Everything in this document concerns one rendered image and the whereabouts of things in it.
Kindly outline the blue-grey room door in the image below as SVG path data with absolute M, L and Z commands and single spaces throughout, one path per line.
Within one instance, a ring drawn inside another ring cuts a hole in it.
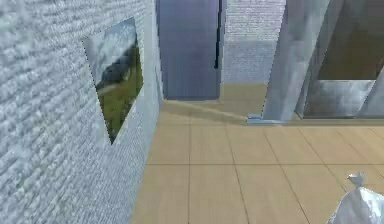
M 220 95 L 224 6 L 219 67 L 215 65 L 217 0 L 157 0 L 160 60 L 167 100 L 215 100 Z

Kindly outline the grey metal frame furniture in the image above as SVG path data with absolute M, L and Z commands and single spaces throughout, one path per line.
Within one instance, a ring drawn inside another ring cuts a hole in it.
M 384 0 L 286 0 L 260 114 L 384 120 Z

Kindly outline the framed landscape picture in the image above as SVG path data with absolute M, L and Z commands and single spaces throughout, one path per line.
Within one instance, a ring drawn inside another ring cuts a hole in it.
M 82 40 L 108 137 L 116 140 L 143 86 L 133 17 Z

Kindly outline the white tied garbage bag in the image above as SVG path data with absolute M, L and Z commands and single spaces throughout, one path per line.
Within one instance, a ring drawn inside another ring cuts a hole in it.
M 364 186 L 364 173 L 349 174 L 354 189 L 341 197 L 326 224 L 384 224 L 384 195 Z

